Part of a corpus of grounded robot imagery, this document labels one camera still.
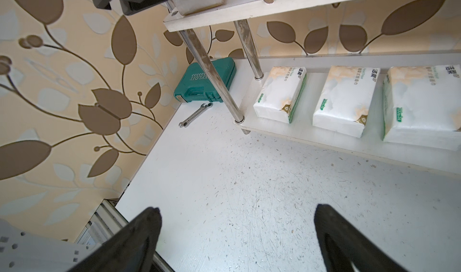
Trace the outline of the white tissue pack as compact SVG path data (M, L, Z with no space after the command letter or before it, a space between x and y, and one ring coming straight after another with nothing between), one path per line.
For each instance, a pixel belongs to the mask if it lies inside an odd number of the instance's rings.
M383 110L385 142L460 150L460 65L390 68Z
M304 67L273 67L253 104L256 115L291 123L306 79Z
M360 138L367 124L380 68L332 66L312 125Z

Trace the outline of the silver combination wrench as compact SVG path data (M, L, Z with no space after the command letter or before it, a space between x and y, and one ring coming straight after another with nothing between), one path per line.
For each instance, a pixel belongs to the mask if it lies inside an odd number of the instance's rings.
M196 110L194 113L192 113L188 118L186 118L184 121L179 123L179 127L188 127L191 122L193 122L197 117L199 117L201 114L203 114L207 109L211 108L213 106L213 103L204 103L200 106L198 110Z

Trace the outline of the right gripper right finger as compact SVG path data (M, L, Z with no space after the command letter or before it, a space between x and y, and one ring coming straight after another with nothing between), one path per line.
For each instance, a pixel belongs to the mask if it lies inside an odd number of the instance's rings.
M326 271L404 272L328 204L317 205L314 224Z

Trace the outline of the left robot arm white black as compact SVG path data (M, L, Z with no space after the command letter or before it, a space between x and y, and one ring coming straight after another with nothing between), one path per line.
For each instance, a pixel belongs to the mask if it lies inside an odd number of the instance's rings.
M140 20L112 0L1 0L1 270L152 272L160 214L139 213L103 244L64 226L123 190L118 166L147 151L130 118L162 131L166 87L139 83Z

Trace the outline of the green tool case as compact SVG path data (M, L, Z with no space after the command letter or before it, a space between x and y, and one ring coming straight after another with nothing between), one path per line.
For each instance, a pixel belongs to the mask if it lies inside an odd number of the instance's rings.
M211 61L227 89L230 89L237 68L232 58ZM191 64L175 88L174 97L182 103L192 101L220 102L223 100L198 63Z

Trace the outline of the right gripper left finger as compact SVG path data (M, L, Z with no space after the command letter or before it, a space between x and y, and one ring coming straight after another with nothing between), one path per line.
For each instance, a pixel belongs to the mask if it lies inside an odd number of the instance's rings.
M160 272L154 253L161 228L160 209L148 207L70 271Z

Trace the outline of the white two-tier shelf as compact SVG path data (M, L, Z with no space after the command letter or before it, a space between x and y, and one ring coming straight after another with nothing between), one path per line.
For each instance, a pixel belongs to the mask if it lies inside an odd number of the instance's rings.
M248 20L263 71L276 65L307 68L307 83L291 124L256 116L252 102L262 87L248 62L237 62L236 101L242 129L358 155L393 165L459 178L461 154L383 141L382 82L373 96L361 138L312 125L312 113L333 65L390 67L459 64L461 0L224 0L189 16L177 10L164 20L169 31L224 28Z

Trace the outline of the aluminium front rail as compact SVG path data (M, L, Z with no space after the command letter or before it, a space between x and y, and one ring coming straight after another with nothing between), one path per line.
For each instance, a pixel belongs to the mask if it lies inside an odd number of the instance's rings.
M91 216L86 228L82 231L78 238L78 243L88 242L86 239L86 237L88 237L90 240L93 240L95 243L102 246L123 227L128 225L128 223L129 221L127 221L126 218L124 218L124 216L115 208L112 202L105 199ZM156 251L154 253L154 263L162 269L161 272L172 272L174 270Z

